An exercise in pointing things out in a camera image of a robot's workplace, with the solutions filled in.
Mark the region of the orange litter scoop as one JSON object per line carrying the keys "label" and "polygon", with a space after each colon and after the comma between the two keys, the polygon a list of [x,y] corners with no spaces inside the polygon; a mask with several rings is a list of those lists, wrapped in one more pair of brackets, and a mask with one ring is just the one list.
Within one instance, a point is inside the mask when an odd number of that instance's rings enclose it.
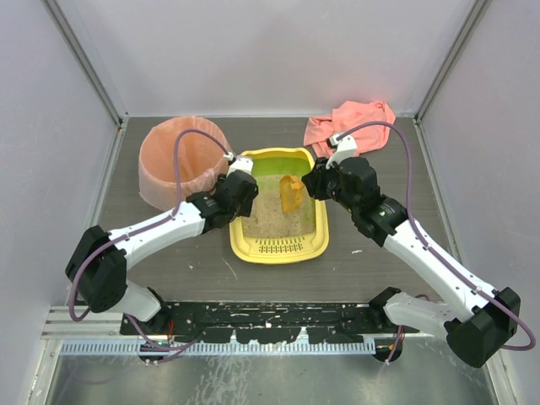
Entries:
{"label": "orange litter scoop", "polygon": [[292,213],[300,208],[304,201],[302,190],[305,185],[295,175],[285,175],[279,181],[279,193],[284,213]]}

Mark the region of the yellow green litter box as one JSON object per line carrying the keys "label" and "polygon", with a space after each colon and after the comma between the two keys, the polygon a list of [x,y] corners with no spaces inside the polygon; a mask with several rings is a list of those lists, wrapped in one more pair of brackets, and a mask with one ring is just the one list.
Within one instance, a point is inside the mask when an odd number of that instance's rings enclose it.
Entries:
{"label": "yellow green litter box", "polygon": [[[314,165],[312,155],[304,148],[264,148],[245,151],[243,155],[253,160],[251,175],[298,176],[309,173]],[[329,242],[326,204],[313,199],[316,230],[313,233],[275,239],[245,237],[241,219],[229,225],[230,244],[233,252],[243,261],[261,264],[287,264],[320,256]]]}

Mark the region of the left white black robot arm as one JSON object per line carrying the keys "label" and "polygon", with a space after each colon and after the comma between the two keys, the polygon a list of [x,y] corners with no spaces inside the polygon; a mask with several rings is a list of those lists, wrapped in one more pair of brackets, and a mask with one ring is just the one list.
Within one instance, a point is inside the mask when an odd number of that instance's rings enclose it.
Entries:
{"label": "left white black robot arm", "polygon": [[197,192],[165,213],[124,229],[105,232],[99,225],[84,231],[65,273],[72,283],[69,299],[82,297],[93,313],[117,311],[160,330],[170,310],[151,288],[132,283],[127,273],[143,259],[175,244],[222,229],[247,217],[258,194],[256,180],[237,170],[220,175],[213,192]]}

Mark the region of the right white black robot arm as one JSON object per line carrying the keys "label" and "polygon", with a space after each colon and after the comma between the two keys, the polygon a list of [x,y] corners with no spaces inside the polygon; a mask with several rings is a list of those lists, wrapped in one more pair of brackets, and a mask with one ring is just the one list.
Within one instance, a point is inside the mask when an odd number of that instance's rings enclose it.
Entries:
{"label": "right white black robot arm", "polygon": [[484,282],[442,249],[399,201],[381,193],[367,159],[346,158],[337,164],[319,158],[302,181],[311,197],[344,207],[363,236],[408,264],[442,299],[437,304],[388,288],[370,302],[375,321],[444,339],[460,360],[475,368],[516,334],[519,295]]}

